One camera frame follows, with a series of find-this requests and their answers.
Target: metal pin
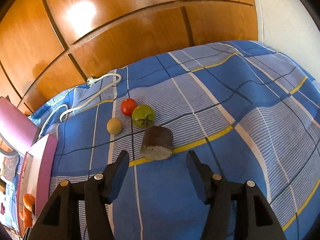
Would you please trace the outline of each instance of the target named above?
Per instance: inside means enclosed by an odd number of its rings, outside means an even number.
[[[212,175],[212,178],[215,179],[215,180],[220,180],[222,177],[221,177],[220,174],[217,174],[217,173],[216,173],[216,174],[213,174],[213,175]]]
[[[254,181],[248,180],[248,181],[247,181],[247,185],[248,185],[249,187],[254,187],[256,184],[255,184]]]
[[[60,182],[60,185],[63,186],[63,187],[65,187],[68,184],[69,184],[69,181],[67,181],[67,180],[63,180],[63,181]]]
[[[95,178],[96,180],[99,180],[99,179],[102,179],[102,178],[103,178],[103,175],[102,175],[101,173],[97,173],[97,174],[94,176],[94,178]]]

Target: cut eggplant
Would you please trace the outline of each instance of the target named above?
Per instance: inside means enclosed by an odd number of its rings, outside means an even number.
[[[162,126],[152,126],[146,129],[140,153],[151,160],[165,160],[172,155],[172,148],[172,131]]]

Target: green tomato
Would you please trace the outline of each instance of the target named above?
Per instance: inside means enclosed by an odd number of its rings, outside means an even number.
[[[132,122],[140,128],[153,126],[155,117],[155,111],[147,105],[137,106],[132,112]]]

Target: orange vegetable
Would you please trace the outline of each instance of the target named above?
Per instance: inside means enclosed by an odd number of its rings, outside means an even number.
[[[22,235],[24,235],[25,231],[28,227],[32,226],[32,216],[31,211],[27,209],[26,206],[23,207],[23,232]]]
[[[23,210],[20,210],[19,215],[20,215],[21,220],[23,221],[24,220],[24,218],[23,218]]]
[[[29,193],[23,195],[23,203],[32,212],[32,205],[36,201],[35,197]]]

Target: yellow ball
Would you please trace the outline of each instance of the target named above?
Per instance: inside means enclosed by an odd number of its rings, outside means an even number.
[[[111,118],[107,123],[107,131],[110,134],[119,134],[122,130],[121,121],[118,118]]]

